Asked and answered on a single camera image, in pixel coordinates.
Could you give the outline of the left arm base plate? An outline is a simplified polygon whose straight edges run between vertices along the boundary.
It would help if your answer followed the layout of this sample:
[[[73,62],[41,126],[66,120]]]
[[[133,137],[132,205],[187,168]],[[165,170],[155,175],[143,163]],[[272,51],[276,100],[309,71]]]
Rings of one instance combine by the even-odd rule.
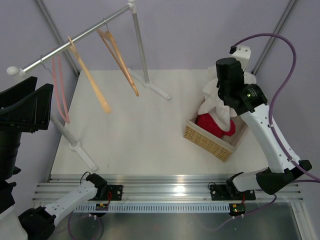
[[[90,201],[121,201],[123,195],[123,185],[107,184],[102,190],[98,190],[95,197]]]

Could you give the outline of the white printed t shirt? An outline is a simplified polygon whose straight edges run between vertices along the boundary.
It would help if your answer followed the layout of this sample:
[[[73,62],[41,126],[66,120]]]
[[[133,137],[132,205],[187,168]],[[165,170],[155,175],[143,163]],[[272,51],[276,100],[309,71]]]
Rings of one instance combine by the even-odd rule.
[[[237,116],[236,111],[218,96],[218,77],[215,67],[207,70],[208,83],[202,89],[204,102],[200,105],[197,114],[209,114],[216,124],[223,130],[229,131],[232,118]]]

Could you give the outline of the wooden hanger with metal hook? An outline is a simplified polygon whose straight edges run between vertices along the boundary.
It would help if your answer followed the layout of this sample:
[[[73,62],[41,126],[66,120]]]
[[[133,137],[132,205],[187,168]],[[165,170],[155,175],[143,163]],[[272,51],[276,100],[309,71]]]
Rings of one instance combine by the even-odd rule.
[[[137,87],[136,87],[136,85],[135,85],[135,83],[133,81],[133,78],[132,78],[131,74],[128,71],[126,63],[123,60],[123,57],[121,55],[121,52],[120,52],[120,50],[118,48],[118,45],[117,45],[116,41],[115,41],[113,35],[109,31],[106,19],[103,19],[103,22],[107,27],[107,31],[102,31],[100,29],[97,29],[96,32],[98,33],[98,35],[100,36],[100,38],[104,42],[104,44],[107,47],[107,49],[109,50],[109,52],[111,53],[113,59],[115,60],[115,62],[117,63],[118,67],[122,71],[123,75],[127,79],[128,83],[131,86],[131,88],[133,89],[135,95],[138,97],[139,96],[138,89],[137,89]]]

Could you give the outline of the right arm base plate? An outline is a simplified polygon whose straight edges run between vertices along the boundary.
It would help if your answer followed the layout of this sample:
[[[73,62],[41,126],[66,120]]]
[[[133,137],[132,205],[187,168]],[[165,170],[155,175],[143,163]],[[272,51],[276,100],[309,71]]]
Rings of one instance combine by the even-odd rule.
[[[208,186],[210,190],[212,201],[254,201],[256,195],[254,190],[246,190],[240,192],[236,189],[231,189],[227,184],[210,184]]]

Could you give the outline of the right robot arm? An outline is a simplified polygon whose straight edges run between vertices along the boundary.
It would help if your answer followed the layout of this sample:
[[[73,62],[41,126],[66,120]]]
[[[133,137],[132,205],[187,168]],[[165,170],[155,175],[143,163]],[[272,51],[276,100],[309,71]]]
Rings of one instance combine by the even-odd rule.
[[[266,169],[230,177],[226,190],[232,197],[257,189],[273,195],[310,171],[312,165],[291,149],[269,114],[270,106],[261,88],[245,83],[240,61],[227,57],[217,60],[215,65],[218,97],[247,124],[268,162]]]

